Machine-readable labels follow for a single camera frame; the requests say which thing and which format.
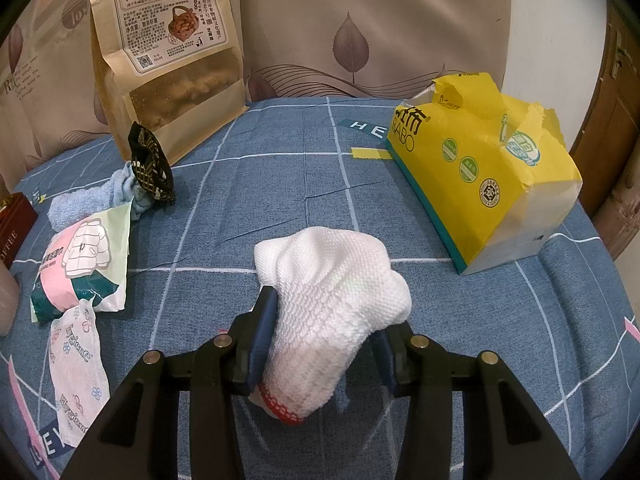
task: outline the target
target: plaid black and gold fabric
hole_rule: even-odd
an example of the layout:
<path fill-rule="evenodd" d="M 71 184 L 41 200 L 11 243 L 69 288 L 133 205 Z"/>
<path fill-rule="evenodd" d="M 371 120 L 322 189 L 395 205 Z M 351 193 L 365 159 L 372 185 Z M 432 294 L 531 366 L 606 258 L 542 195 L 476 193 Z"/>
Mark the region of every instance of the plaid black and gold fabric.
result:
<path fill-rule="evenodd" d="M 131 169 L 142 189 L 159 202 L 174 202 L 174 175 L 156 136 L 138 123 L 129 132 Z"/>

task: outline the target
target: pink object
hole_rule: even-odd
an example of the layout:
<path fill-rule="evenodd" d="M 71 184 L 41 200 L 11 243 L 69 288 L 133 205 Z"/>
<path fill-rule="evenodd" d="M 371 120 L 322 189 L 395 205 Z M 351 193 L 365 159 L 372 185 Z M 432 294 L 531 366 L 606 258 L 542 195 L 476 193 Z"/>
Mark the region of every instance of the pink object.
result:
<path fill-rule="evenodd" d="M 626 317 L 625 317 L 625 328 L 626 328 L 626 331 L 629 332 L 633 336 L 633 338 L 640 343 L 640 330 L 638 330 L 636 326 L 633 323 L 631 323 Z"/>
<path fill-rule="evenodd" d="M 0 264 L 0 336 L 6 336 L 14 324 L 19 295 L 18 283 L 9 269 Z"/>
<path fill-rule="evenodd" d="M 44 293 L 47 295 L 47 298 L 49 298 L 51 304 L 60 312 L 64 312 L 80 301 L 76 296 L 71 280 L 65 276 L 65 269 L 60 262 L 81 223 L 81 221 L 76 222 L 54 236 L 49 243 L 45 258 L 54 251 L 57 251 L 58 255 L 46 262 L 43 259 L 42 265 L 40 266 L 40 269 L 42 269 L 40 271 L 40 279 L 42 280 Z"/>
<path fill-rule="evenodd" d="M 53 476 L 53 480 L 60 480 L 60 473 L 57 472 L 56 468 L 53 467 L 53 464 L 49 461 L 47 457 L 47 452 L 44 449 L 44 443 L 40 438 L 40 434 L 36 428 L 33 419 L 31 418 L 31 413 L 27 408 L 27 403 L 24 400 L 24 396 L 22 394 L 22 390 L 20 389 L 20 384 L 18 384 L 18 377 L 15 375 L 14 368 L 14 358 L 9 356 L 9 382 L 11 383 L 11 389 L 14 391 L 15 402 L 18 403 L 18 409 L 20 409 L 20 414 L 24 420 L 25 425 L 27 426 L 27 432 L 29 433 L 29 439 L 31 440 L 31 445 L 38 451 L 41 459 L 44 461 L 45 466 Z"/>

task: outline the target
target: metal screw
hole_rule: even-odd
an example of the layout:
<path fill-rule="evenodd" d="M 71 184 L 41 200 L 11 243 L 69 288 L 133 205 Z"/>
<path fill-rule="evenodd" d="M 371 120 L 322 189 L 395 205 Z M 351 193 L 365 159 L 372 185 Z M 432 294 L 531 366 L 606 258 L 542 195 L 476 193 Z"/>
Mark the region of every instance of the metal screw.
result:
<path fill-rule="evenodd" d="M 160 360 L 160 352 L 158 350 L 149 350 L 142 356 L 142 360 L 148 364 L 156 364 Z"/>
<path fill-rule="evenodd" d="M 493 352 L 482 352 L 480 357 L 488 365 L 495 365 L 498 362 L 498 356 Z"/>
<path fill-rule="evenodd" d="M 429 346 L 429 338 L 425 335 L 414 335 L 411 338 L 411 344 L 416 348 L 427 348 Z"/>
<path fill-rule="evenodd" d="M 229 334 L 219 334 L 213 338 L 213 344 L 218 348 L 229 346 L 233 342 L 233 338 Z"/>

